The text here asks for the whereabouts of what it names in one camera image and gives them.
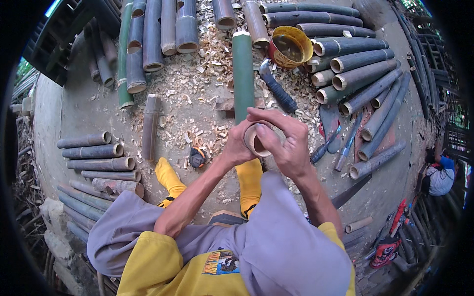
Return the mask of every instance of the printed graphic on shirt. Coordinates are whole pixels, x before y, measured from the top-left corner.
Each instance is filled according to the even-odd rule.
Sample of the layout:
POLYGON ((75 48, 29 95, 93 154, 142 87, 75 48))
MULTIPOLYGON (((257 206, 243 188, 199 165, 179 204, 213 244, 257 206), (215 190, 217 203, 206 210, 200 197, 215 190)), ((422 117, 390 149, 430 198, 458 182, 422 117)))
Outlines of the printed graphic on shirt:
POLYGON ((230 251, 215 251, 209 254, 202 274, 220 275, 240 273, 239 260, 230 251))

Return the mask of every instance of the man's right hand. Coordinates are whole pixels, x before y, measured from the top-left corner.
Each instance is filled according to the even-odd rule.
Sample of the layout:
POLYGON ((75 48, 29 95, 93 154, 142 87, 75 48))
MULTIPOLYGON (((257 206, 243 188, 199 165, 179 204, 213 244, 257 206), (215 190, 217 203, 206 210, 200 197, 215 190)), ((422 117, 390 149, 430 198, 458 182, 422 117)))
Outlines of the man's right hand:
POLYGON ((273 154, 275 162, 283 175, 295 180, 313 173, 308 150, 308 127, 306 124, 286 116, 278 110, 247 108, 250 122, 267 121, 281 129, 286 136, 283 144, 278 135, 265 125, 256 128, 258 139, 273 154))

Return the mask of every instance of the dirt ground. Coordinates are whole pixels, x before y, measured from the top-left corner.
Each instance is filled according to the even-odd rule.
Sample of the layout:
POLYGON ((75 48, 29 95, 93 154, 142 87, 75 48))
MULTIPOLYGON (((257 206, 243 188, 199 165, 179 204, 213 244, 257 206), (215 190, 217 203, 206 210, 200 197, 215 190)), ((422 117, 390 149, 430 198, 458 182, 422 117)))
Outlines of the dirt ground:
MULTIPOLYGON (((349 0, 303 1, 350 6, 349 0)), ((206 147, 210 161, 217 156, 226 142, 227 131, 234 119, 225 112, 215 111, 216 98, 232 98, 226 78, 232 74, 231 40, 232 32, 221 32, 212 27, 211 1, 198 1, 200 20, 200 41, 202 50, 193 54, 179 54, 165 58, 165 68, 160 72, 147 74, 148 89, 135 95, 135 105, 128 110, 120 110, 117 85, 108 89, 93 82, 89 75, 84 39, 82 33, 76 38, 72 50, 72 62, 68 69, 68 81, 63 88, 45 76, 39 78, 36 92, 35 151, 41 188, 45 195, 57 199, 56 186, 70 179, 84 180, 80 171, 69 170, 56 142, 61 138, 109 131, 113 142, 123 143, 126 155, 137 162, 145 185, 145 200, 157 204, 166 198, 166 190, 157 182, 153 172, 154 163, 141 158, 141 129, 146 95, 157 93, 162 98, 163 127, 158 128, 156 159, 167 158, 184 184, 193 182, 204 169, 195 170, 188 166, 189 144, 186 137, 200 146, 206 147)), ((243 12, 235 10, 239 29, 244 27, 243 12)), ((409 71, 406 53, 410 51, 406 37, 394 15, 391 21, 377 31, 377 38, 386 40, 401 61, 401 67, 409 71)), ((254 64, 259 65, 264 53, 254 49, 254 64)), ((297 70, 274 71, 283 88, 297 101, 300 110, 297 119, 310 128, 310 147, 318 147, 323 138, 317 131, 320 123, 319 104, 315 101, 316 89, 297 70)), ((262 96, 267 108, 277 108, 273 96, 255 71, 256 96, 262 96)), ((350 118, 339 118, 343 140, 350 129, 350 118)), ((394 123, 397 139, 405 139, 407 147, 398 156, 373 173, 372 179, 348 203, 340 208, 343 224, 366 216, 374 218, 368 226, 364 242, 349 250, 351 259, 358 259, 367 251, 375 236, 385 224, 389 213, 406 198, 411 201, 418 170, 423 164, 424 150, 433 145, 432 127, 423 119, 419 97, 413 80, 394 123)), ((341 173, 333 170, 337 154, 326 154, 317 164, 319 178, 330 198, 350 188, 356 181, 347 174, 347 165, 341 173)), ((352 148, 348 163, 354 161, 352 148)), ((305 210, 297 188, 289 182, 290 190, 302 210, 305 210)), ((235 169, 229 172, 212 191, 194 219, 196 224, 206 224, 210 215, 219 210, 239 212, 239 185, 235 169)))

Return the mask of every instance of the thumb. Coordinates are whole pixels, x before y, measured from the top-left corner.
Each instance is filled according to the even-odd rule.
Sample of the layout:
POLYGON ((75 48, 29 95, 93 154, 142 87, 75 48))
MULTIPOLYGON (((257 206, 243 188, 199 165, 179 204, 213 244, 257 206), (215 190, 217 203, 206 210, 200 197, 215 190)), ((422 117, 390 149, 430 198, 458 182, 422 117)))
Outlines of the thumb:
POLYGON ((255 131, 263 147, 270 151, 274 157, 279 157, 283 153, 283 146, 280 137, 264 124, 256 123, 255 131))

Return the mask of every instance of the person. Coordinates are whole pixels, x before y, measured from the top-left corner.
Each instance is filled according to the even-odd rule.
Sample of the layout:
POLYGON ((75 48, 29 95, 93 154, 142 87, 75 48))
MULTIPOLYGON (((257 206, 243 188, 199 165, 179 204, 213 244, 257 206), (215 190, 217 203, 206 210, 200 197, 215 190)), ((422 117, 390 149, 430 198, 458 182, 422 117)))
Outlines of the person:
POLYGON ((188 187, 161 158, 155 172, 169 197, 154 206, 124 191, 91 229, 87 255, 98 272, 121 277, 118 295, 355 295, 339 215, 310 164, 307 126, 277 110, 247 111, 221 155, 188 187), (245 131, 261 122, 284 132, 281 143, 267 125, 256 128, 278 169, 300 190, 312 224, 281 174, 263 173, 245 146, 245 131), (190 224, 234 166, 248 222, 190 224))
POLYGON ((421 191, 432 196, 442 196, 451 190, 456 179, 459 164, 442 155, 441 141, 435 143, 434 154, 428 151, 426 161, 434 162, 425 170, 425 177, 421 182, 421 191))

